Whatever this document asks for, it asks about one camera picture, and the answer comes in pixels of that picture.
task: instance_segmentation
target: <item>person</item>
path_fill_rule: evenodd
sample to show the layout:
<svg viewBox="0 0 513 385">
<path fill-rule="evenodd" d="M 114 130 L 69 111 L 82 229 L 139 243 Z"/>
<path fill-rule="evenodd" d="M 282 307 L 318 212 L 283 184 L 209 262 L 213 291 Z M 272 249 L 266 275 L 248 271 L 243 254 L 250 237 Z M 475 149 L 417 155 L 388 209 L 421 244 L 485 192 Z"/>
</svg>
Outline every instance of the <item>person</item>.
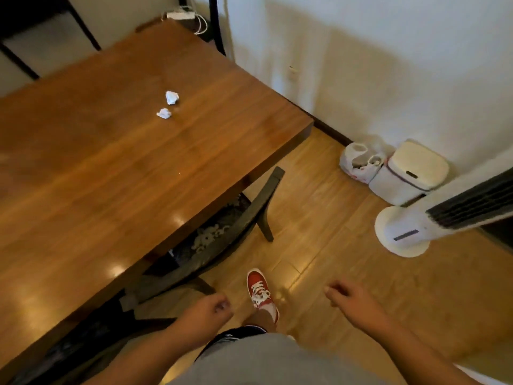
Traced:
<svg viewBox="0 0 513 385">
<path fill-rule="evenodd" d="M 384 383 L 350 362 L 318 356 L 276 333 L 279 311 L 260 270 L 248 273 L 247 286 L 255 312 L 241 327 L 217 335 L 233 316 L 232 307 L 222 293 L 203 297 L 86 384 L 157 385 L 181 356 L 205 344 L 196 362 L 170 385 Z M 353 326 L 381 344 L 409 385 L 478 384 L 390 317 L 361 285 L 339 278 L 326 285 L 325 295 Z"/>
</svg>

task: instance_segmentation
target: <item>trash can lid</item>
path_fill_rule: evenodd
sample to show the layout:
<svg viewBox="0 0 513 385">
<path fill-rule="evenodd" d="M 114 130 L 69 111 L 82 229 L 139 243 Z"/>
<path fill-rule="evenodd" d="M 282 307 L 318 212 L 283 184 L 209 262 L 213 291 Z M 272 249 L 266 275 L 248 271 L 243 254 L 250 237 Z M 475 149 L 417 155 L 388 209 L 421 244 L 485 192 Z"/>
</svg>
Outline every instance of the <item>trash can lid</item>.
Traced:
<svg viewBox="0 0 513 385">
<path fill-rule="evenodd" d="M 422 189 L 432 189 L 444 182 L 449 164 L 444 157 L 412 141 L 397 148 L 388 166 L 406 181 Z"/>
</svg>

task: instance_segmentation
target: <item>white shoelace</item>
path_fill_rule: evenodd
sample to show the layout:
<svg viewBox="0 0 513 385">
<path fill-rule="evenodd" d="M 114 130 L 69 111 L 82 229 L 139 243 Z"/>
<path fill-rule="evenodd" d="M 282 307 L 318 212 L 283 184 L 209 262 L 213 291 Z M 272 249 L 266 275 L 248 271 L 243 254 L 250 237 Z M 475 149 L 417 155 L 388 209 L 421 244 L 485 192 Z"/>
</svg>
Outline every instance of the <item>white shoelace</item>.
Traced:
<svg viewBox="0 0 513 385">
<path fill-rule="evenodd" d="M 262 281 L 253 284 L 251 290 L 253 291 L 251 299 L 253 301 L 253 304 L 255 304 L 255 306 L 257 307 L 260 304 L 262 304 L 265 300 L 267 300 L 269 297 L 271 297 L 271 292 L 264 288 L 264 283 Z"/>
</svg>

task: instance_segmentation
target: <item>black grille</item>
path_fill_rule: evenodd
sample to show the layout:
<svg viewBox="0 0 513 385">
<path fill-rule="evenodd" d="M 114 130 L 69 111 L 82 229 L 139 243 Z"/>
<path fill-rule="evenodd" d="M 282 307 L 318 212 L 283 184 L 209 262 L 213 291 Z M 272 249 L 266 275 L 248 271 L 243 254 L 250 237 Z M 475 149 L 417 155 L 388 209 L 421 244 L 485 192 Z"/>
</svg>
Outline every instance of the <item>black grille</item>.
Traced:
<svg viewBox="0 0 513 385">
<path fill-rule="evenodd" d="M 428 215 L 458 229 L 513 211 L 513 168 L 432 207 Z"/>
</svg>

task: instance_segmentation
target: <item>person's right arm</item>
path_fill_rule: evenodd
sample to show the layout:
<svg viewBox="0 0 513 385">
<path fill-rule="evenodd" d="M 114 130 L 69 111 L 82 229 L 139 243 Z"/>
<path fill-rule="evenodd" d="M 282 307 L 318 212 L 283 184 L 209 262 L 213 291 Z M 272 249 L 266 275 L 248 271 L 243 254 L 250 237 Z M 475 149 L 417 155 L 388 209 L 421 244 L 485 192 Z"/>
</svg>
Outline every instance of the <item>person's right arm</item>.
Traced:
<svg viewBox="0 0 513 385">
<path fill-rule="evenodd" d="M 362 286 L 339 279 L 325 294 L 352 325 L 381 344 L 408 385 L 479 385 L 390 317 Z"/>
</svg>

